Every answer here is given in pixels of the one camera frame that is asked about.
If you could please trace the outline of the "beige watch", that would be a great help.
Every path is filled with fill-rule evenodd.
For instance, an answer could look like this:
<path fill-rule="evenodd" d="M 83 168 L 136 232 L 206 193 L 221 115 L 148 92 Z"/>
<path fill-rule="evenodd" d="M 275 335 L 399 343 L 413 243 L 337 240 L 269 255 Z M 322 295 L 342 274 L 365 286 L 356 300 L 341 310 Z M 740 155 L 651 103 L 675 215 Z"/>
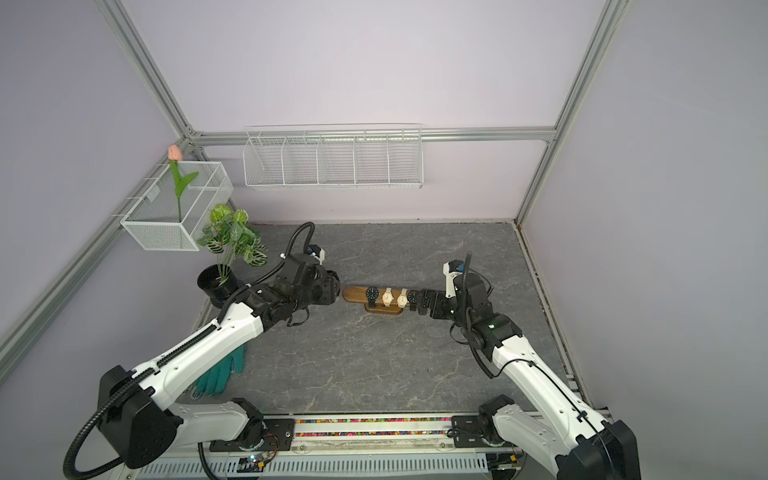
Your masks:
<path fill-rule="evenodd" d="M 386 288 L 384 294 L 381 296 L 381 300 L 385 307 L 389 307 L 391 305 L 394 300 L 391 287 Z"/>
<path fill-rule="evenodd" d="M 400 291 L 400 294 L 397 297 L 397 305 L 401 309 L 405 309 L 409 305 L 408 290 L 406 288 L 403 288 Z"/>

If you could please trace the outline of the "wooden watch stand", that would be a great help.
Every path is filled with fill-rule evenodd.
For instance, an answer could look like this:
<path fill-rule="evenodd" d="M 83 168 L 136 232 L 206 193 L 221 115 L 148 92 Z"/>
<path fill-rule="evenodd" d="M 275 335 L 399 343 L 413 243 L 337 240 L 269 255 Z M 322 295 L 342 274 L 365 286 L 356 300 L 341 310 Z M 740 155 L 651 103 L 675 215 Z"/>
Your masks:
<path fill-rule="evenodd" d="M 416 307 L 418 290 L 376 286 L 347 286 L 342 291 L 345 301 L 363 305 L 368 313 L 399 315 Z"/>

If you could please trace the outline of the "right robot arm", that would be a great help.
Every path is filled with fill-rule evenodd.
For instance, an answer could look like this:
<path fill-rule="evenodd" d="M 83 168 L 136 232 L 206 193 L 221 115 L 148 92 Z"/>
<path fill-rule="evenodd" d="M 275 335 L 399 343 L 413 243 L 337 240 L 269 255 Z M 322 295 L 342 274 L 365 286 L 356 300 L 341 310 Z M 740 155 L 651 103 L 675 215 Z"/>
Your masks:
<path fill-rule="evenodd" d="M 438 310 L 456 325 L 483 373 L 509 377 L 540 413 L 533 418 L 500 395 L 479 412 L 494 443 L 521 448 L 557 479 L 638 479 L 637 439 L 581 400 L 535 352 L 508 316 L 495 312 L 482 276 L 450 262 Z"/>

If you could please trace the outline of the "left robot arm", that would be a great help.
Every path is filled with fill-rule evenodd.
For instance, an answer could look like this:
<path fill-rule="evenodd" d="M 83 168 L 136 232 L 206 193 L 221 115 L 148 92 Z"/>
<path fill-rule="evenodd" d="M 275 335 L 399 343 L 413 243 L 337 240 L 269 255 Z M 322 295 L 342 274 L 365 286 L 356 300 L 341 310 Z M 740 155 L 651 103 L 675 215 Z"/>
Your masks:
<path fill-rule="evenodd" d="M 324 266 L 316 244 L 286 253 L 269 283 L 245 284 L 226 296 L 218 316 L 172 349 L 126 370 L 116 366 L 101 380 L 98 407 L 75 435 L 63 460 L 68 479 L 91 479 L 125 465 L 144 467 L 167 450 L 188 444 L 229 441 L 243 450 L 266 443 L 263 414 L 234 398 L 213 405 L 183 407 L 178 398 L 237 348 L 310 305 L 330 305 L 340 292 L 338 275 Z M 87 471 L 77 455 L 93 430 L 117 452 L 116 459 Z"/>

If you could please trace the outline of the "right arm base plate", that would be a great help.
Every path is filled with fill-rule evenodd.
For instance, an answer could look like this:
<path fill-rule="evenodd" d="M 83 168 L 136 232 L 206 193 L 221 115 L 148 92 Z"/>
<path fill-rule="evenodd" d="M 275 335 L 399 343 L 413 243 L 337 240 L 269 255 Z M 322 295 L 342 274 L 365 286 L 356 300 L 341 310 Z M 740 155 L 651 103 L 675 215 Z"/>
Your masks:
<path fill-rule="evenodd" d="M 456 448 L 493 447 L 478 415 L 454 415 L 446 433 Z"/>

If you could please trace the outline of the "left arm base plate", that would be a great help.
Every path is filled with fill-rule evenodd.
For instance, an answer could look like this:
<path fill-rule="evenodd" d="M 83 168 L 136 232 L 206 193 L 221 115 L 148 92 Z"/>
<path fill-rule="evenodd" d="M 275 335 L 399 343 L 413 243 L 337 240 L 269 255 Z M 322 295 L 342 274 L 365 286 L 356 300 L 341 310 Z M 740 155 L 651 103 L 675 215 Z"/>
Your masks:
<path fill-rule="evenodd" d="M 266 418 L 258 427 L 248 427 L 246 432 L 231 441 L 215 440 L 211 452 L 289 451 L 294 439 L 296 421 L 293 418 Z"/>

